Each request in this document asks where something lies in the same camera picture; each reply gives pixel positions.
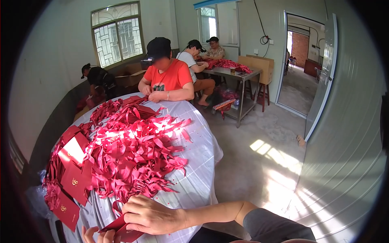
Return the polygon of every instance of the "red ribbon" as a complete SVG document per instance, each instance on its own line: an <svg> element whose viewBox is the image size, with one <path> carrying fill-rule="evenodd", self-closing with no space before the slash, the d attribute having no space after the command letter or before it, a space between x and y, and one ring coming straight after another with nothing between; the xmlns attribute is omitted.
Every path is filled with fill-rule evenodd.
<svg viewBox="0 0 389 243"><path fill-rule="evenodd" d="M101 197L116 196L118 201L126 203L130 196L143 194L153 197L158 191L176 192L169 188L172 184L164 179L173 170L182 170L187 159L174 156L174 152L183 151L183 146L172 146L172 133L182 134L190 141L183 127L191 120L177 123L176 118L166 115L156 118L160 108L154 112L140 104L147 96L135 100L109 100L93 111L90 122L80 124L81 133L86 137L94 125L96 135L86 148L85 160L93 163L91 185ZM102 121L109 118L106 125ZM62 137L55 145L47 166L44 186L47 187L45 200L51 210L58 207L60 192L59 181L65 168L58 156L64 146ZM114 203L113 209L118 212Z"/></svg>
<svg viewBox="0 0 389 243"><path fill-rule="evenodd" d="M58 208L60 205L60 199L58 195L61 192L61 188L58 184L58 180L54 179L52 181L44 181L42 187L46 187L47 192L44 196L46 204L49 206L50 210Z"/></svg>

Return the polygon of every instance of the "door frame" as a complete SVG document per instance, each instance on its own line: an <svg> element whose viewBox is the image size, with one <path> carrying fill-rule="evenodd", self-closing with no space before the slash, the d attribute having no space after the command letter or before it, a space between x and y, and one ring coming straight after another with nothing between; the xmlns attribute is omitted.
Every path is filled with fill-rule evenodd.
<svg viewBox="0 0 389 243"><path fill-rule="evenodd" d="M310 19L310 18L306 18L304 16L297 15L297 14L294 14L294 13L291 13L291 12L288 12L288 11L284 10L284 33L285 33L284 50L286 50L286 48L287 48L287 39L288 39L288 19L287 19L287 15L288 14L294 15L294 16L298 16L298 17L301 17L301 18L304 18L304 19L309 19L309 20L312 20L314 22L317 22L319 24L324 25L323 23L320 23L320 22L318 22L316 20L313 20L313 19ZM285 60L285 58L286 58L286 52L285 51L284 51L284 54L282 56L283 56L282 60ZM280 98L282 80L284 79L284 68L285 68L284 63L281 62L281 77L280 77L280 82L278 84L277 95L275 97L274 104L279 106L279 107L284 108L285 110L288 110L288 111L292 112L295 115L298 115L298 116L300 116L300 117L302 117L304 119L307 119L307 116L302 114L301 112L299 112L299 111L297 111L297 110L295 110L295 109L293 109L293 108L291 108L291 107L289 107L289 106L287 106L285 104L281 104L281 103L278 102L278 99Z"/></svg>

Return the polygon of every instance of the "black cap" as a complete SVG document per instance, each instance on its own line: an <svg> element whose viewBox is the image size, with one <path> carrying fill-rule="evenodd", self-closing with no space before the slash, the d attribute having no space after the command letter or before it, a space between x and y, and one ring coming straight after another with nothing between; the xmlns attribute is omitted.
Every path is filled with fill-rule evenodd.
<svg viewBox="0 0 389 243"><path fill-rule="evenodd" d="M209 40L207 40L207 42L211 42L211 41L219 42L219 38L217 38L216 36L212 36L211 38L209 38Z"/></svg>
<svg viewBox="0 0 389 243"><path fill-rule="evenodd" d="M155 61L163 57L170 58L170 40L164 37L156 37L147 44L146 61Z"/></svg>
<svg viewBox="0 0 389 243"><path fill-rule="evenodd" d="M84 65L84 66L82 67L82 69L81 69L81 73L82 73L81 79L85 78L85 76L84 76L84 71L87 70L87 69L90 69L90 68L91 68L91 64L90 64L90 63L88 63L87 65Z"/></svg>
<svg viewBox="0 0 389 243"><path fill-rule="evenodd" d="M198 40L191 40L191 41L189 41L188 47L189 47L189 48L196 47L196 49L200 50L200 52L207 52L207 51L202 47L200 41L198 41Z"/></svg>

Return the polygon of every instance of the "person in black shirt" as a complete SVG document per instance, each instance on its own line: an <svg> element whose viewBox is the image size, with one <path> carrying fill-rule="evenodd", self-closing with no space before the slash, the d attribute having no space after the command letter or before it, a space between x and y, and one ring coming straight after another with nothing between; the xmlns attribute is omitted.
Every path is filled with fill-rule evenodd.
<svg viewBox="0 0 389 243"><path fill-rule="evenodd" d="M102 86L105 92L105 100L110 100L116 97L116 82L115 76L110 74L107 70L94 66L91 68L91 64L84 65L81 69L82 77L88 78L88 82L91 85L91 95L96 95L95 88Z"/></svg>

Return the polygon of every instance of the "orange t-shirt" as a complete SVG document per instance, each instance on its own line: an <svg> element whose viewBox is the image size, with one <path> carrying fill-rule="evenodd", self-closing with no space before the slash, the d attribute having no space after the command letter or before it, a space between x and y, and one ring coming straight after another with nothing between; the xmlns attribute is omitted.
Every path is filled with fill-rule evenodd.
<svg viewBox="0 0 389 243"><path fill-rule="evenodd" d="M182 89L182 87L191 82L193 83L188 65L178 59L173 59L170 67L163 73L150 66L144 74L147 81L151 81L151 88L159 91L171 91Z"/></svg>

